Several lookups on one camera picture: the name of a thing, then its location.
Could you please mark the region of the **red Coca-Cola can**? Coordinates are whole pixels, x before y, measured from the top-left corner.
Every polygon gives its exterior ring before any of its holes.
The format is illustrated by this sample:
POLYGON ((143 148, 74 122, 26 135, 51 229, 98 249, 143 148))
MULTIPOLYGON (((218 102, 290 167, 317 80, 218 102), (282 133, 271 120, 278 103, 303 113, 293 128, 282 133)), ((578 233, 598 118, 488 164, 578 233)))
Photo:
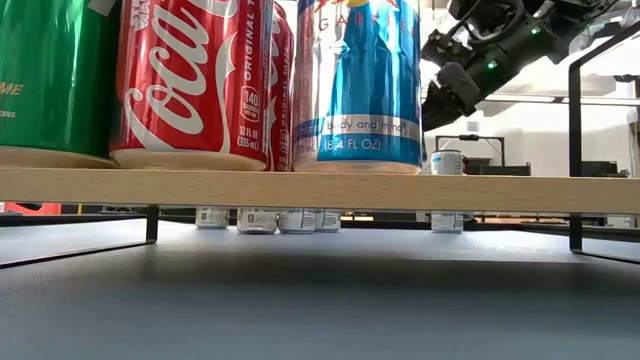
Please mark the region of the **red Coca-Cola can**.
POLYGON ((291 170, 291 72, 294 35, 284 8, 273 2, 268 103, 267 171, 291 170))
POLYGON ((262 171, 273 0, 123 0, 110 156, 262 171))

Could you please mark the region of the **black desk equipment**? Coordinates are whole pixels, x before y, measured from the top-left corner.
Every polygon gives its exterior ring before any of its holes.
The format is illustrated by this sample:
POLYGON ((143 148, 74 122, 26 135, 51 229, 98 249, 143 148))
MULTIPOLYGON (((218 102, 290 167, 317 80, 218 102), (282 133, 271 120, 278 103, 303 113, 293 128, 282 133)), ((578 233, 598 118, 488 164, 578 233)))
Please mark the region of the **black desk equipment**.
POLYGON ((627 169, 618 169, 616 161, 582 161, 581 175, 583 177, 628 178, 627 169))

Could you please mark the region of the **wooden shelf black metal frame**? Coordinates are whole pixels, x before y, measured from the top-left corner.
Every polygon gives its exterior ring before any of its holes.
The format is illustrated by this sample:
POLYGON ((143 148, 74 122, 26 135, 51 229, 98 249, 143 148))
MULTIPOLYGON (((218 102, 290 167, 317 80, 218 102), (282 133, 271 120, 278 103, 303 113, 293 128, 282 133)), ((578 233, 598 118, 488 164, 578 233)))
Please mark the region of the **wooden shelf black metal frame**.
POLYGON ((640 21, 569 67, 567 177, 0 168, 0 200, 147 206, 144 244, 162 205, 566 213, 569 249, 584 255, 584 214, 640 214, 640 179, 581 174, 582 66, 640 32, 640 21))

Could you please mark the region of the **blue silver Red Bull can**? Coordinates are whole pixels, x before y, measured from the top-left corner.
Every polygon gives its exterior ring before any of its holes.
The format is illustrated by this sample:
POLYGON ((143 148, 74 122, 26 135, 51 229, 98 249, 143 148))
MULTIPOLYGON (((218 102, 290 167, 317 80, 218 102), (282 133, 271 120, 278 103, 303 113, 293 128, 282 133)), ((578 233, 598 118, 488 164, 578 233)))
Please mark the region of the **blue silver Red Bull can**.
POLYGON ((296 172, 417 174, 419 0, 299 0, 296 172))

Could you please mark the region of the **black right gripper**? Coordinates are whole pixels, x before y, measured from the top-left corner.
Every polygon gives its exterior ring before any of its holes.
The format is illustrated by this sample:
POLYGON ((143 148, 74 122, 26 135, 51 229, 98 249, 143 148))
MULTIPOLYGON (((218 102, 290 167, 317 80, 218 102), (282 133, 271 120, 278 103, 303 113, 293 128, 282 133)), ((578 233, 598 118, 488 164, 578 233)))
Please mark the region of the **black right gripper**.
POLYGON ((436 65, 448 62, 464 65, 479 94, 475 104, 466 106, 446 87, 430 82, 426 100, 422 104, 422 130, 430 131, 470 116, 475 106, 513 79, 527 65, 541 57, 557 64, 569 54, 570 40, 553 29, 548 18, 523 17, 509 33, 500 39, 481 42, 471 38, 470 50, 452 35, 434 30, 421 49, 421 58, 436 65))

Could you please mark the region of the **red cart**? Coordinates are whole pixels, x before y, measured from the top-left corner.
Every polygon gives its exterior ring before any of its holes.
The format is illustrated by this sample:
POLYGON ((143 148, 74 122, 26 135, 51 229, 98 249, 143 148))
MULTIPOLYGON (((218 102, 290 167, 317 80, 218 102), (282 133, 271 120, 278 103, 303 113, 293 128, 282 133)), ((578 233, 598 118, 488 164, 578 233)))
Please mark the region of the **red cart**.
POLYGON ((62 206, 59 203, 14 203, 5 202, 5 213, 16 213, 25 216, 59 215, 62 206))

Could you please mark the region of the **black desk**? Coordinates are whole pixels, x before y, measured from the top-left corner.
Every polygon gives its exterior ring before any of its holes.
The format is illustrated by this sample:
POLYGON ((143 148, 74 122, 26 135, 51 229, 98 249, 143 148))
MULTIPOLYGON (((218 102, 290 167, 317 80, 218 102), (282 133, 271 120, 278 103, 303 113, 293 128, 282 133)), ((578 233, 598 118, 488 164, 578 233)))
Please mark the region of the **black desk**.
POLYGON ((524 165, 490 165, 489 159, 464 159, 464 173, 467 175, 530 176, 531 163, 524 165))

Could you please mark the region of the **long ceiling light rail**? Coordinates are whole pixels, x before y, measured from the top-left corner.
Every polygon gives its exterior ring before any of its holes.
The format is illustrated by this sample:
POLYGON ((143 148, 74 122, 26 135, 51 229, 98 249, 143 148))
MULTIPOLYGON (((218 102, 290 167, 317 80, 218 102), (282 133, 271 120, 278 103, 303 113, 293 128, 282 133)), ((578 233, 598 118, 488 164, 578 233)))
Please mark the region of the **long ceiling light rail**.
MULTIPOLYGON (((570 102, 570 97, 554 95, 492 94, 486 97, 484 101, 499 103, 568 104, 570 102)), ((580 98, 580 103, 582 105, 593 106, 636 107, 640 106, 640 98, 585 96, 580 98)))

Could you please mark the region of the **green Sprite soda can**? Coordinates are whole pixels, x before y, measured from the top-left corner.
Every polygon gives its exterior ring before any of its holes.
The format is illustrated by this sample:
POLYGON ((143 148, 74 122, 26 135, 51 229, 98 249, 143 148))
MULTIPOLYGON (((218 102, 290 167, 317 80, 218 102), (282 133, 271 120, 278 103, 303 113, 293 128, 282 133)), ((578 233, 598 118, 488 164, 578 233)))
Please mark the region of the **green Sprite soda can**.
POLYGON ((120 2, 0 0, 0 167, 113 167, 120 2))

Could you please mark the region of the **black metal frame stand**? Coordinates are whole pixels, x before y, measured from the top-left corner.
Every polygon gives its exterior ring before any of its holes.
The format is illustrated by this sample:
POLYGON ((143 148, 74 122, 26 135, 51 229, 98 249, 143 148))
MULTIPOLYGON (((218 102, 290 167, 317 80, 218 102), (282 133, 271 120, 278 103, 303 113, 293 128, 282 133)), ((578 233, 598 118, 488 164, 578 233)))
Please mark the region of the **black metal frame stand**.
POLYGON ((448 140, 458 140, 458 141, 470 141, 470 142, 478 142, 480 140, 484 140, 487 142, 499 155, 501 160, 501 166, 506 165, 506 156, 505 156, 505 138, 501 136, 480 136, 477 134, 464 134, 464 135, 436 135, 435 136, 435 152, 445 150, 446 145, 440 146, 439 142, 441 139, 448 140), (494 145, 493 141, 500 142, 500 149, 498 150, 494 145))

